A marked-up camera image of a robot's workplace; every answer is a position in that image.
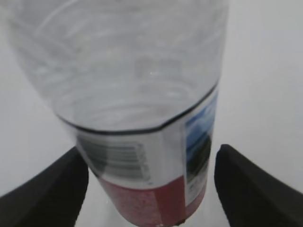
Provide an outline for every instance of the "white background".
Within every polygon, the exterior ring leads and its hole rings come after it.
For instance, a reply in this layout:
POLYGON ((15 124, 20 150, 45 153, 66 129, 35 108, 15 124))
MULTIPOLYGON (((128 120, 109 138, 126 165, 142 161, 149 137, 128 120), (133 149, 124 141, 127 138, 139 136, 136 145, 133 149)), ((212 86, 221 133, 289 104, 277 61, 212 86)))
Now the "white background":
MULTIPOLYGON (((228 226, 216 197, 215 152, 229 143, 303 192, 303 1, 231 0, 228 41, 205 206, 228 226)), ((0 30, 0 195, 73 146, 27 82, 0 30)), ((94 177, 78 227, 122 226, 94 177)))

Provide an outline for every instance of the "black line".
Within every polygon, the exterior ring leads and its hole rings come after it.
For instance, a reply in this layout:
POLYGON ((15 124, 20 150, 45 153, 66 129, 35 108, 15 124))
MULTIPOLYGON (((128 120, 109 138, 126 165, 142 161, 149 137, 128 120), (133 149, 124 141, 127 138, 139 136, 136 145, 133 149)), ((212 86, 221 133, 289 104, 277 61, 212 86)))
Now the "black line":
POLYGON ((183 111, 182 113, 171 118, 164 124, 154 127, 154 128, 134 129, 134 130, 125 130, 125 131, 99 131, 99 130, 89 129, 89 128, 75 125, 75 124, 63 119, 60 116, 58 116, 58 117, 59 117, 59 119, 61 119, 64 123, 68 124, 69 126, 75 128, 75 129, 78 129, 80 131, 84 131, 84 132, 88 132, 88 133, 92 133, 92 134, 108 135, 108 136, 127 136, 127 135, 134 135, 134 134, 148 134, 148 133, 161 131, 162 129, 173 124, 178 119, 182 118, 183 116, 187 115, 188 113, 190 113, 191 111, 196 109, 201 103, 203 103, 213 93, 213 91, 217 88, 217 86, 218 86, 218 82, 216 82, 216 84, 210 89, 210 91, 203 98, 201 98, 196 104, 194 104, 192 107, 188 108, 187 110, 183 111))

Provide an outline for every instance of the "blue sky image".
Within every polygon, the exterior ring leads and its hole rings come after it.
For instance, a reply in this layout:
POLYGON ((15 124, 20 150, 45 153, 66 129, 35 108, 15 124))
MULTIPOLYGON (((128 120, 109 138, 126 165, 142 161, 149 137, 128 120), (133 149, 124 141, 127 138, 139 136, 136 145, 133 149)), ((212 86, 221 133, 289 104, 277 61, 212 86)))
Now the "blue sky image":
POLYGON ((187 161, 192 158, 197 148, 204 143, 214 124, 217 95, 196 116, 186 123, 187 161))

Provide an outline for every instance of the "red label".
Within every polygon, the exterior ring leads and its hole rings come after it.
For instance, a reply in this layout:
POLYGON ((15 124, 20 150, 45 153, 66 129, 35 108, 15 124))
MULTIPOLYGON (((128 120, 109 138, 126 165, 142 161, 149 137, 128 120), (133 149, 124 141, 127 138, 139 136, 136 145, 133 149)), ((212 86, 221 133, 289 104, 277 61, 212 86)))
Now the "red label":
POLYGON ((100 182, 119 213, 140 227, 171 227, 184 222, 196 211, 205 194, 204 187, 185 207, 184 177, 149 190, 123 188, 103 179, 100 182))

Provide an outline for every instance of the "transparent plastic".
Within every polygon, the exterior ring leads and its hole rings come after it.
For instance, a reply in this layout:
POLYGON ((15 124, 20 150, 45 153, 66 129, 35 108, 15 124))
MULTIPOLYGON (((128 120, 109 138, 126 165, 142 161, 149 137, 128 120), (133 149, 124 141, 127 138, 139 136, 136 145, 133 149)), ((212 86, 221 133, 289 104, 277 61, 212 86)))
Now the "transparent plastic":
POLYGON ((227 1, 0 3, 27 77, 119 213, 141 227, 207 215, 195 211, 206 190, 227 1))
POLYGON ((226 0, 2 0, 28 78, 61 118, 160 125, 218 81, 226 0))

